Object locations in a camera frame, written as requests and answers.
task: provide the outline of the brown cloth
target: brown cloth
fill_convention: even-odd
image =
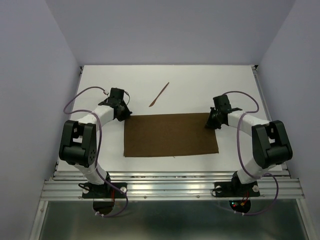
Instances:
[[[219,152],[209,113],[131,116],[124,123],[125,157],[171,157]]]

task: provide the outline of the white tabletop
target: white tabletop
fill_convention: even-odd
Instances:
[[[149,107],[162,88],[170,82],[154,106]],[[267,119],[251,66],[229,65],[87,65],[84,67],[77,92],[91,86],[124,89],[130,94],[128,105],[132,115],[209,113],[214,106],[213,97],[227,91],[238,90],[253,96],[261,106],[254,115]],[[94,110],[105,99],[99,89],[91,89],[77,98],[73,109]],[[232,107],[244,111],[254,110],[248,97],[229,95]],[[85,114],[76,113],[76,120]],[[223,126],[216,130],[219,153],[176,157],[124,157],[124,122],[114,120],[102,131],[99,163],[106,171],[120,172],[190,172],[237,171],[241,168],[236,129]],[[252,157],[251,138],[240,135],[241,153],[246,163]],[[65,161],[59,161],[58,171],[78,171]],[[281,171],[277,166],[273,171]]]

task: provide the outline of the metal panel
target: metal panel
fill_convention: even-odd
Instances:
[[[38,205],[38,209],[36,211],[35,219],[33,222],[30,240],[37,240],[40,237],[40,232],[45,220],[46,212],[47,212],[48,202],[40,201]]]
[[[197,201],[218,201],[211,195],[214,188],[215,176],[206,173],[204,176],[183,176],[173,177],[149,176],[139,177],[138,173],[131,173],[134,177],[129,178],[127,173],[118,173],[118,177],[112,177],[112,182],[128,183],[127,196],[130,201],[172,201],[172,200],[197,200]],[[220,177],[219,181],[229,181],[230,177]],[[288,177],[278,177],[279,199],[300,199],[303,198],[303,192],[298,179]],[[43,185],[41,195],[42,201],[91,201],[82,199],[82,190],[78,183],[82,181],[46,181]],[[261,196],[260,199],[273,199],[276,193],[276,185],[272,178],[265,177],[258,181]],[[97,199],[97,201],[106,201],[108,199]]]
[[[259,76],[258,76],[258,73],[257,73],[257,69],[254,66],[251,66],[251,69],[252,69],[252,73],[253,73],[253,76],[254,76],[254,79],[255,79],[256,86],[257,86],[258,91],[259,91],[259,95],[261,97],[261,101],[262,101],[263,109],[265,111],[265,115],[266,115],[266,117],[267,117],[267,119],[269,121],[272,121],[271,114],[269,112],[269,108],[268,108],[268,105],[267,105],[267,102],[266,102],[266,98],[265,98],[264,92],[263,92],[263,90],[261,88],[261,84],[260,84],[260,81],[259,81]]]
[[[307,232],[307,235],[310,240],[318,240],[318,234],[316,232],[314,223],[312,221],[312,218],[310,216],[310,212],[307,207],[307,203],[305,199],[297,199],[296,200],[300,213],[301,213],[301,218],[305,227],[305,230]]]
[[[234,174],[234,171],[187,171],[187,172],[119,172],[119,171],[109,171],[109,174],[112,179],[125,179],[125,178],[135,178],[135,179],[143,179],[143,178],[203,178],[203,177],[211,177],[213,180],[220,179],[230,179]],[[290,177],[289,172],[287,170],[282,171],[270,171],[271,174],[276,177],[287,176]],[[86,180],[83,174],[79,171],[56,171],[53,176],[53,180]]]
[[[251,211],[257,212],[270,202],[270,200],[254,200]],[[270,211],[254,217],[232,214],[222,207],[228,208],[228,203],[226,201],[131,202],[123,215],[101,218],[94,215],[91,202],[50,202],[40,239],[308,239],[295,200],[279,200]]]

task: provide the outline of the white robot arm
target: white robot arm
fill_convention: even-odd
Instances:
[[[232,108],[225,94],[214,97],[213,101],[214,107],[211,107],[205,127],[216,130],[225,124],[237,128],[244,112],[240,108]],[[253,158],[233,174],[230,182],[215,183],[215,186],[221,187],[214,193],[216,197],[243,196],[258,185],[257,179],[293,156],[285,126],[281,121],[267,121],[246,114],[242,118],[239,130],[252,137]],[[252,197],[259,195],[257,192],[250,193]]]
[[[92,111],[99,117],[101,126],[114,119],[123,121],[130,117],[132,112],[124,102],[124,93],[123,89],[111,88],[110,96]],[[107,188],[108,186],[98,175],[97,170],[107,181],[110,181],[109,174],[98,163],[94,164],[97,154],[96,132],[98,129],[98,121],[91,113],[76,121],[67,120],[63,126],[59,157],[80,170],[91,187],[105,186]]]

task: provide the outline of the purple cable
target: purple cable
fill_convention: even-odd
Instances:
[[[94,113],[94,112],[91,112],[89,110],[86,110],[86,109],[79,109],[79,110],[74,110],[74,111],[71,111],[71,112],[67,112],[66,109],[67,107],[79,96],[81,95],[82,93],[84,93],[85,91],[89,90],[89,89],[101,89],[103,91],[103,93],[105,95],[106,94],[106,91],[102,88],[102,87],[99,87],[99,86],[91,86],[91,87],[88,87],[84,90],[82,90],[81,92],[79,92],[77,95],[75,95],[75,97],[73,99],[71,99],[64,107],[63,109],[63,112],[67,115],[71,115],[71,114],[74,114],[74,113],[89,113],[89,114],[92,114],[96,120],[97,120],[97,123],[98,123],[98,127],[99,127],[99,142],[98,142],[98,148],[97,148],[97,151],[96,151],[96,157],[95,157],[95,161],[94,161],[94,167],[95,167],[95,170],[96,170],[96,173],[98,174],[98,176],[107,184],[109,185],[111,188],[113,188],[114,190],[118,191],[119,193],[123,194],[125,196],[125,206],[118,212],[116,212],[115,214],[111,214],[111,215],[103,215],[103,214],[100,214],[99,212],[95,211],[94,212],[103,217],[103,218],[110,218],[110,217],[114,217],[114,216],[117,216],[119,215],[120,213],[122,213],[126,207],[128,206],[128,203],[129,203],[129,200],[128,200],[128,197],[127,197],[127,194],[124,193],[123,191],[121,191],[119,188],[117,188],[116,186],[114,186],[112,183],[108,182],[101,174],[100,172],[98,171],[98,168],[97,168],[97,165],[98,165],[98,157],[99,157],[99,153],[100,153],[100,147],[101,147],[101,142],[102,142],[102,126],[101,126],[101,122],[100,122],[100,119],[99,119],[99,116]]]
[[[256,105],[256,110],[244,112],[244,113],[241,115],[240,119],[239,119],[239,122],[238,122],[238,125],[237,125],[237,128],[236,128],[236,148],[237,148],[237,152],[238,152],[238,157],[239,157],[240,165],[241,165],[243,171],[244,171],[248,176],[250,176],[251,178],[258,180],[258,179],[261,179],[261,178],[260,178],[260,177],[257,177],[257,176],[253,176],[250,172],[248,172],[248,170],[246,169],[246,167],[245,167],[245,165],[244,165],[244,162],[243,162],[243,160],[242,160],[241,152],[240,152],[240,126],[241,126],[242,120],[243,120],[243,118],[245,117],[246,114],[254,114],[254,113],[257,113],[257,112],[259,111],[260,107],[259,107],[258,102],[257,102],[252,96],[250,96],[248,93],[245,93],[245,92],[243,92],[243,91],[227,91],[227,92],[225,92],[223,95],[233,94],[233,93],[243,94],[243,95],[248,96],[250,99],[252,99],[252,100],[254,101],[254,103],[255,103],[255,105]],[[265,208],[264,210],[261,210],[261,211],[258,211],[258,212],[254,212],[254,213],[245,213],[244,215],[246,215],[246,216],[255,216],[255,215],[262,214],[262,213],[268,211],[268,210],[275,204],[275,202],[276,202],[276,200],[277,200],[277,198],[278,198],[278,195],[279,195],[279,183],[278,183],[276,177],[275,177],[274,175],[272,175],[271,173],[269,173],[269,172],[264,173],[261,177],[268,177],[268,176],[270,176],[270,177],[272,177],[272,178],[274,179],[274,182],[275,182],[275,185],[276,185],[276,192],[275,192],[275,196],[274,196],[274,199],[273,199],[272,203],[271,203],[267,208]]]

